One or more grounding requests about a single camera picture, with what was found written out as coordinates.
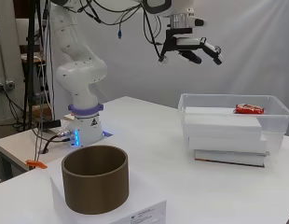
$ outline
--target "white table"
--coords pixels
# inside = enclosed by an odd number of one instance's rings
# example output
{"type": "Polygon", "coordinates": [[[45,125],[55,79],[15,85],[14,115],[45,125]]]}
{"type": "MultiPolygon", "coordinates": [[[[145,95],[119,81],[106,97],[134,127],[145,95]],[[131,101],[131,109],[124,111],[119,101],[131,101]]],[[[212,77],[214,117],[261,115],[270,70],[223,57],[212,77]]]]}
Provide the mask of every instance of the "white table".
{"type": "MultiPolygon", "coordinates": [[[[151,106],[166,108],[164,111],[171,111],[173,114],[175,114],[175,109],[173,108],[154,105],[148,102],[132,99],[130,97],[123,97],[104,104],[104,111],[100,113],[100,120],[102,122],[103,129],[106,132],[113,134],[122,133],[124,130],[146,132],[146,130],[142,129],[144,126],[142,123],[139,123],[140,126],[133,126],[133,123],[130,122],[130,116],[132,114],[132,110],[138,111],[137,114],[143,114],[146,113],[145,111],[149,112],[148,110],[150,110],[151,106]]],[[[47,139],[49,139],[52,135],[52,133],[43,133],[43,137],[47,139]]],[[[16,165],[17,168],[21,169],[22,171],[28,171],[29,167],[26,166],[25,163],[27,160],[34,159],[34,144],[35,135],[32,131],[17,133],[0,139],[0,153],[7,161],[12,162],[13,165],[16,165]]],[[[40,155],[40,161],[43,163],[49,163],[60,157],[64,157],[74,149],[68,147],[66,143],[51,143],[48,150],[48,154],[40,155]]]]}
{"type": "MultiPolygon", "coordinates": [[[[168,224],[277,224],[289,218],[289,137],[263,169],[194,161],[183,150],[173,108],[125,97],[108,103],[101,119],[114,136],[97,145],[123,148],[130,167],[166,195],[168,224]]],[[[1,224],[57,223],[42,172],[0,184],[1,224]]]]}

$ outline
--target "cardboard cylinder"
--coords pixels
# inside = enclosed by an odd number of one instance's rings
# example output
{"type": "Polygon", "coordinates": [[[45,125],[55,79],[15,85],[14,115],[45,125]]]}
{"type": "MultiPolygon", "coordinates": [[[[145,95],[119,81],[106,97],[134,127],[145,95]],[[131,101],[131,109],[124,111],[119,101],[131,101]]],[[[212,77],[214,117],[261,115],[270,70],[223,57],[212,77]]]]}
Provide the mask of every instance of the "cardboard cylinder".
{"type": "Polygon", "coordinates": [[[62,161],[67,205],[85,215],[120,207],[129,196],[128,155],[110,146],[85,147],[62,161]]]}

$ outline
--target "orange tool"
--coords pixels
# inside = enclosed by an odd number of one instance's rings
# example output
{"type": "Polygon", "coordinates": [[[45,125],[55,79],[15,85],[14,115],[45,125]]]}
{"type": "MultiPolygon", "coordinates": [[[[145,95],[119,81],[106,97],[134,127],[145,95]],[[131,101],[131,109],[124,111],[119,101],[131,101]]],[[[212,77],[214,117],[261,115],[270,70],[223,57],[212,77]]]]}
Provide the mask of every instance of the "orange tool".
{"type": "Polygon", "coordinates": [[[26,161],[27,166],[34,166],[34,167],[39,167],[41,169],[46,169],[48,168],[43,162],[41,161],[26,161]]]}

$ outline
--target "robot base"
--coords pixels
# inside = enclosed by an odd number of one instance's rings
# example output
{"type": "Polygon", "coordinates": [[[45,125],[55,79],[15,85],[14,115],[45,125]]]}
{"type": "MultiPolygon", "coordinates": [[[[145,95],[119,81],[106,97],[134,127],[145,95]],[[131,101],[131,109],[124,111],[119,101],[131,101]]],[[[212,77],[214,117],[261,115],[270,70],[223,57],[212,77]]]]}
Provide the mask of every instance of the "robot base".
{"type": "Polygon", "coordinates": [[[103,139],[103,130],[99,114],[88,117],[76,116],[66,130],[72,132],[72,147],[87,147],[103,139]]]}

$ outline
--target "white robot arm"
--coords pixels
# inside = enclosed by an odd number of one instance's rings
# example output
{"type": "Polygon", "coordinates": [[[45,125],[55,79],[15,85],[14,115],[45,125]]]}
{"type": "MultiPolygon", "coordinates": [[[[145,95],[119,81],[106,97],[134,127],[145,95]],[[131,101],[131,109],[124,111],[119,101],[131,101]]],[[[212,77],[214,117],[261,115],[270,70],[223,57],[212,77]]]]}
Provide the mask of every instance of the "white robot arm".
{"type": "MultiPolygon", "coordinates": [[[[165,60],[167,51],[178,51],[192,63],[201,63],[201,59],[192,50],[202,49],[220,64],[223,61],[221,49],[206,43],[206,38],[175,37],[192,34],[194,27],[204,25],[203,20],[195,18],[191,7],[192,1],[138,0],[148,13],[170,18],[170,29],[166,31],[166,40],[159,54],[159,61],[165,60]]],[[[62,87],[69,91],[73,98],[73,104],[69,105],[69,109],[75,114],[75,120],[67,130],[72,135],[72,146],[84,147],[103,138],[99,121],[99,111],[103,110],[103,106],[90,92],[89,84],[102,80],[107,74],[107,68],[104,61],[82,43],[76,31],[75,13],[68,9],[81,8],[80,0],[51,0],[51,2],[54,4],[51,17],[54,33],[62,52],[73,60],[71,63],[61,65],[56,74],[62,87]]]]}

